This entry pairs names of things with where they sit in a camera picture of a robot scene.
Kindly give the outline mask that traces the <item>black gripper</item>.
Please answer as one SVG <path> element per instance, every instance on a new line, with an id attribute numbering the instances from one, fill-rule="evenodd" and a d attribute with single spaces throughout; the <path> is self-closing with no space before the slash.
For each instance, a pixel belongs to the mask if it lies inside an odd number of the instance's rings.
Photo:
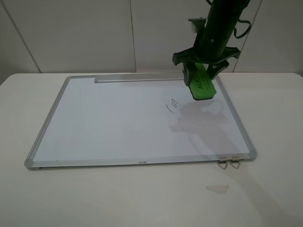
<path id="1" fill-rule="evenodd" d="M 237 47 L 223 47 L 214 42 L 207 42 L 204 39 L 204 30 L 197 32 L 193 47 L 183 51 L 173 53 L 172 61 L 174 65 L 183 63 L 184 83 L 189 86 L 196 75 L 196 64 L 208 64 L 207 75 L 213 80 L 215 77 L 229 67 L 229 58 L 239 58 L 240 50 Z"/>

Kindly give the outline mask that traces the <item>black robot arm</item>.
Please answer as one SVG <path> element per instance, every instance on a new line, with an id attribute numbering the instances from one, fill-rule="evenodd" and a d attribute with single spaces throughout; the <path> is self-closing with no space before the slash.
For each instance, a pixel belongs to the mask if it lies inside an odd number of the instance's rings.
<path id="1" fill-rule="evenodd" d="M 198 64 L 206 64 L 207 76 L 214 79 L 229 67 L 229 58 L 239 58 L 241 51 L 237 47 L 228 47 L 232 35 L 243 38 L 251 29 L 248 20 L 241 20 L 248 0 L 208 1 L 210 11 L 206 18 L 191 18 L 196 38 L 191 48 L 173 54 L 174 65 L 183 64 L 184 82 L 189 86 L 198 74 Z"/>

